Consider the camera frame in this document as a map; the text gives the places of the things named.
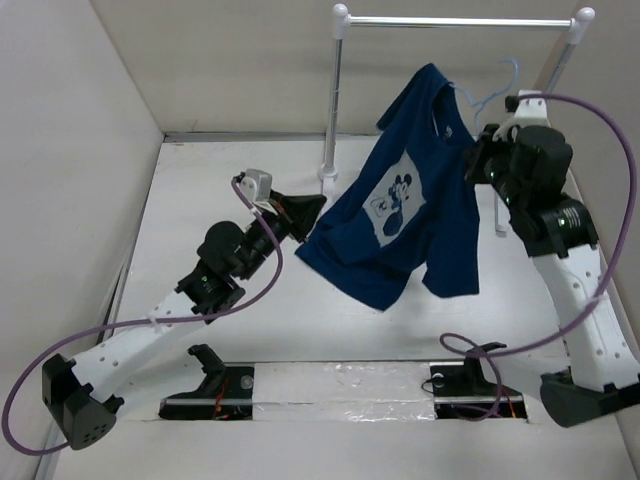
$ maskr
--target white pipe connector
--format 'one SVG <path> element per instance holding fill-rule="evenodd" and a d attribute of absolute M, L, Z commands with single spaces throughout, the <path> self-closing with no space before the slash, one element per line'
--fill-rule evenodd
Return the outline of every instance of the white pipe connector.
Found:
<path fill-rule="evenodd" d="M 343 40 L 347 35 L 347 28 L 351 24 L 351 15 L 349 9 L 342 3 L 336 3 L 333 6 L 333 38 L 335 40 Z"/>
<path fill-rule="evenodd" d="M 589 27 L 589 24 L 595 16 L 596 11 L 593 8 L 584 7 L 578 11 L 576 18 L 571 19 L 571 28 L 567 36 L 567 43 L 569 45 L 578 45 L 580 43 L 584 32 L 587 31 L 587 27 Z"/>

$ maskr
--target shirt sleeve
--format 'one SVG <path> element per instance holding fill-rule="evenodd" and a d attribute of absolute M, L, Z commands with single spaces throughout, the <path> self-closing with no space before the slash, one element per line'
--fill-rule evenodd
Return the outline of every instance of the shirt sleeve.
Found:
<path fill-rule="evenodd" d="M 427 247 L 427 273 L 422 283 L 441 298 L 474 295 L 478 278 L 480 216 L 475 192 L 460 185 L 457 201 L 441 217 Z"/>

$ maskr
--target blue hanger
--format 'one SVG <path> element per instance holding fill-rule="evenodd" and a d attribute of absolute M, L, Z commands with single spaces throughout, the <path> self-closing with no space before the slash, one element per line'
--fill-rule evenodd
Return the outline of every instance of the blue hanger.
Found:
<path fill-rule="evenodd" d="M 471 96 L 471 92 L 469 92 L 468 89 L 466 88 L 462 88 L 459 87 L 458 85 L 453 85 L 453 88 L 458 90 L 459 92 L 462 92 L 462 94 L 464 94 L 464 96 L 467 99 L 467 102 L 469 102 L 469 106 L 471 108 L 476 108 L 476 107 L 480 107 L 478 110 L 476 110 L 476 113 L 473 115 L 473 123 L 476 127 L 476 135 L 480 133 L 480 127 L 478 126 L 478 116 L 480 115 L 480 112 L 482 112 L 482 110 L 484 110 L 484 108 L 487 106 L 487 104 L 489 102 L 491 102 L 491 100 L 493 100 L 496 97 L 499 97 L 500 95 L 502 95 L 503 93 L 508 92 L 509 90 L 511 90 L 513 88 L 513 85 L 516 83 L 516 80 L 518 80 L 518 75 L 520 73 L 520 69 L 518 66 L 518 62 L 515 58 L 503 58 L 502 60 L 500 60 L 498 63 L 510 63 L 511 65 L 513 65 L 513 76 L 511 77 L 511 81 L 509 82 L 509 84 L 504 87 L 501 90 L 498 90 L 496 92 L 493 92 L 491 95 L 489 95 L 487 98 L 485 98 L 484 100 L 480 100 L 478 102 L 475 102 L 473 100 L 473 97 Z"/>

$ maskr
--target clothing label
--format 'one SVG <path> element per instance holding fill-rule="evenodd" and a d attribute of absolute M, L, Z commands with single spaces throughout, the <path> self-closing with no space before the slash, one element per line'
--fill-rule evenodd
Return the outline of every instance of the clothing label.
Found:
<path fill-rule="evenodd" d="M 369 194 L 362 208 L 369 216 L 380 247 L 395 240 L 426 203 L 415 163 L 404 152 Z"/>

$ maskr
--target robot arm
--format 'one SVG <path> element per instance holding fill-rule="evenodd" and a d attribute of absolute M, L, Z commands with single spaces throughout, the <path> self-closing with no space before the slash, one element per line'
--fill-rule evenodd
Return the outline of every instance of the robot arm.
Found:
<path fill-rule="evenodd" d="M 257 170 L 247 170 L 235 181 L 259 209 L 278 242 L 288 236 L 304 242 L 326 202 L 322 195 L 285 196 L 272 191 L 271 176 Z M 246 231 L 232 222 L 213 225 L 198 248 L 194 270 L 178 282 L 149 318 L 177 319 L 232 308 L 245 293 L 234 279 L 251 278 L 275 248 L 257 220 Z M 79 450 L 97 442 L 113 428 L 118 416 L 142 399 L 175 393 L 180 385 L 164 382 L 164 375 L 142 382 L 132 381 L 133 375 L 177 339 L 209 323 L 152 323 L 129 328 L 72 359 L 58 354 L 47 360 L 42 367 L 43 400 L 71 448 Z M 206 346 L 194 346 L 189 353 L 203 366 L 204 378 L 195 377 L 199 388 L 215 392 L 221 386 L 224 364 Z M 193 376 L 184 378 L 185 390 L 197 386 Z"/>
<path fill-rule="evenodd" d="M 587 208 L 562 193 L 572 157 L 564 136 L 549 127 L 541 99 L 507 98 L 515 114 L 488 125 L 471 149 L 467 180 L 488 183 L 509 210 L 514 233 L 544 280 L 567 327 L 592 302 L 600 249 Z M 569 358 L 515 355 L 494 359 L 506 385 L 540 399 L 551 417 L 572 426 L 640 403 L 640 363 L 609 298 L 565 335 Z M 480 360 L 490 381 L 495 375 Z"/>

